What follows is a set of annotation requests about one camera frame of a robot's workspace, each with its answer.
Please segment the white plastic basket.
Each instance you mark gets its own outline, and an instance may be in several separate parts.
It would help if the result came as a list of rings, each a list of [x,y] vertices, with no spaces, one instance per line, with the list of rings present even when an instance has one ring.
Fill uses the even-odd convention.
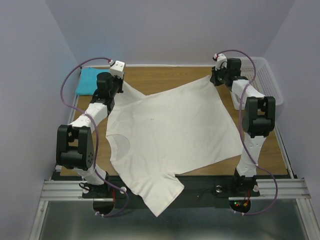
[[[254,68],[251,61],[247,57],[240,57],[239,59],[241,60],[241,75],[248,80],[252,80]],[[251,85],[265,96],[274,97],[276,106],[282,105],[284,99],[267,60],[263,57],[251,57],[251,59],[256,68],[255,79]]]

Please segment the white t shirt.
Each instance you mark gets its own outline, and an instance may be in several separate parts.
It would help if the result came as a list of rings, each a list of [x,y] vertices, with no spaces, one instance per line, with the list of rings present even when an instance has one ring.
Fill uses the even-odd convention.
[[[106,127],[110,162],[155,216],[184,190],[178,175],[242,153],[239,131],[209,76],[150,95],[124,83],[114,101]]]

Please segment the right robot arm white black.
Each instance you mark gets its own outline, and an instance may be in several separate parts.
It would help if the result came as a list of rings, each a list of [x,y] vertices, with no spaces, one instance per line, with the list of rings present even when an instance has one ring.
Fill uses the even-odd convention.
[[[256,90],[250,81],[241,75],[242,62],[239,58],[227,58],[215,54],[210,82],[218,87],[225,85],[237,95],[244,105],[239,110],[240,139],[243,146],[229,190],[235,195],[256,189],[256,174],[262,146],[275,128],[276,100]]]

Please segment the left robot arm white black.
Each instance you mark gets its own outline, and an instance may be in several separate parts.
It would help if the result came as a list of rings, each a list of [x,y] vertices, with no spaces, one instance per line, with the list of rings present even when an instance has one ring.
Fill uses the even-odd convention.
[[[124,72],[109,70],[96,76],[96,90],[86,111],[72,123],[57,129],[56,163],[73,170],[86,180],[82,188],[95,191],[100,197],[111,193],[108,172],[96,163],[97,148],[92,133],[99,123],[108,118],[115,105],[115,95],[123,92]]]

